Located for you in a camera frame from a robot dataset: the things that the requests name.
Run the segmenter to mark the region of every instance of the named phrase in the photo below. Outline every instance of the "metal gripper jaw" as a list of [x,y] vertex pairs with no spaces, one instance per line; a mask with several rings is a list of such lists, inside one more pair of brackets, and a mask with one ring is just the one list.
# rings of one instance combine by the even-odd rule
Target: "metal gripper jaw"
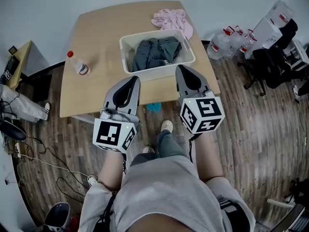
[[101,149],[126,153],[137,134],[140,79],[128,77],[106,94],[100,118],[95,119],[92,143]]
[[192,134],[215,131],[225,114],[220,98],[214,96],[205,77],[184,65],[176,67],[175,76],[184,125]]

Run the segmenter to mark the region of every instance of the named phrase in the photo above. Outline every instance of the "wooden table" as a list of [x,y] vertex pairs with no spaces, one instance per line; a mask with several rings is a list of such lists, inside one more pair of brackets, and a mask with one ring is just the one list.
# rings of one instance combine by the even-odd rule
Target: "wooden table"
[[[151,23],[161,9],[183,9],[179,1],[149,1],[116,5],[79,16],[70,50],[91,69],[89,76],[76,74],[66,61],[60,98],[60,117],[93,122],[87,114],[100,111],[107,91],[128,77],[123,70],[119,39],[122,36],[159,30]],[[188,15],[187,20],[193,26]],[[215,94],[220,93],[211,63],[201,39],[194,30],[189,40],[196,61],[191,65],[203,74]],[[178,99],[175,76],[142,82],[140,104]]]
[[16,89],[20,79],[27,79],[27,76],[22,73],[25,63],[29,55],[32,41],[28,41],[21,48],[17,50],[13,55],[19,60],[19,65],[15,70],[14,74],[11,76],[10,80],[6,83],[11,89]]

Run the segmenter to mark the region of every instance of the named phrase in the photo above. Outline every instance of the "blue object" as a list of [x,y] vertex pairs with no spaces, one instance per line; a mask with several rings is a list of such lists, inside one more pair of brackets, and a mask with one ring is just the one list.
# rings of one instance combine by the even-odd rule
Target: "blue object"
[[148,109],[148,111],[150,112],[159,112],[162,109],[162,103],[152,103],[152,104],[148,104],[146,105],[146,108]]

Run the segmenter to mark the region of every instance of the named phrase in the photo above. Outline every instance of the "water bottle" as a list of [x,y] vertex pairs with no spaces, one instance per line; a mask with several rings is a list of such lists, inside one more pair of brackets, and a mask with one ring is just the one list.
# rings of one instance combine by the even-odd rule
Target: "water bottle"
[[244,42],[247,41],[246,36],[247,34],[244,33],[239,26],[236,26],[236,33],[231,36],[231,46],[225,56],[232,58],[236,54],[237,50],[244,44]]
[[232,27],[223,29],[223,32],[215,34],[209,43],[206,52],[212,59],[222,58],[231,46],[230,36],[235,32]]
[[246,40],[244,41],[243,45],[239,48],[239,51],[242,53],[246,53],[257,41],[254,38],[254,33],[251,29],[248,30],[248,35],[246,37]]
[[83,76],[90,75],[90,69],[88,68],[88,66],[79,59],[77,59],[72,51],[69,51],[67,53],[67,56],[69,57],[72,67],[76,70],[76,73]]

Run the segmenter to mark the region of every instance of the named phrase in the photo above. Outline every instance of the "jeans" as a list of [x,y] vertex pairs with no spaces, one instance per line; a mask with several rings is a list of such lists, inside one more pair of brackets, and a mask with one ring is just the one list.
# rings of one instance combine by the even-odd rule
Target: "jeans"
[[158,149],[159,154],[156,153],[142,153],[138,154],[133,161],[131,166],[147,162],[149,160],[154,160],[156,158],[165,158],[171,156],[184,156],[187,155],[184,153],[183,149],[176,143],[172,134],[168,130],[163,130],[158,135]]

